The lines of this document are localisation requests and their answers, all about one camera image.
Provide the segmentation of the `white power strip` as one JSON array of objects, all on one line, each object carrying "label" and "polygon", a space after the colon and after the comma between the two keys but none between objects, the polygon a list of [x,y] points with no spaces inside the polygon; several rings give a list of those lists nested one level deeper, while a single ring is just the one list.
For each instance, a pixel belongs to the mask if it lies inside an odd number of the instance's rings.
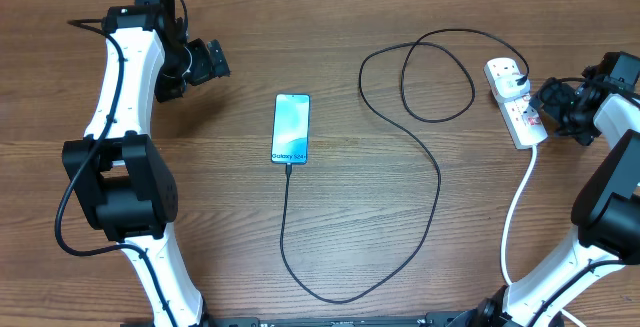
[{"label": "white power strip", "polygon": [[[484,66],[484,73],[490,89],[490,82],[501,74],[519,74],[524,77],[524,74],[519,70],[516,62],[506,57],[489,60]],[[496,101],[517,149],[532,148],[548,137],[540,115],[529,105],[530,98],[531,95],[529,92],[513,101],[505,103],[498,103]]]}]

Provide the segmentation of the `blue Samsung Galaxy phone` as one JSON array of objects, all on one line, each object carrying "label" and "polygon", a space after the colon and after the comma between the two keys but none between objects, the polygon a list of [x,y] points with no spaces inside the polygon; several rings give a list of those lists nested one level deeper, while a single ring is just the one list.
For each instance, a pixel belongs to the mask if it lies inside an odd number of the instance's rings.
[{"label": "blue Samsung Galaxy phone", "polygon": [[308,160],[311,98],[278,94],[275,98],[271,161],[305,164]]}]

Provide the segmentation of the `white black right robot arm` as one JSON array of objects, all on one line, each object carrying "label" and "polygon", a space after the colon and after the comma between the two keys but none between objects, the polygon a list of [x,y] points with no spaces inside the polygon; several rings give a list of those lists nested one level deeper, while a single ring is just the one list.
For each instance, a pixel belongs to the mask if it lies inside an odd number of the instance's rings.
[{"label": "white black right robot arm", "polygon": [[504,76],[504,59],[485,67],[511,133],[542,133],[552,119],[558,136],[583,146],[605,137],[610,152],[572,207],[572,227],[529,274],[508,282],[476,308],[444,320],[446,326],[561,326],[564,308],[592,284],[639,262],[639,59],[608,52],[579,78],[549,78],[532,92],[524,75]]}]

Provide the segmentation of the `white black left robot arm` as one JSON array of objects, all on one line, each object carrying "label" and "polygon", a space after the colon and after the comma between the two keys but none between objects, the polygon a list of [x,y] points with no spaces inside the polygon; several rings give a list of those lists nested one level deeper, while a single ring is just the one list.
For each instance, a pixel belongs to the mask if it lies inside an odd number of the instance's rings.
[{"label": "white black left robot arm", "polygon": [[79,140],[67,141],[70,179],[54,234],[68,254],[122,252],[151,304],[153,326],[212,326],[182,258],[174,222],[177,184],[151,138],[153,106],[188,86],[231,71],[218,41],[190,39],[184,0],[134,0],[101,19],[72,26],[106,40],[106,66],[94,115]]}]

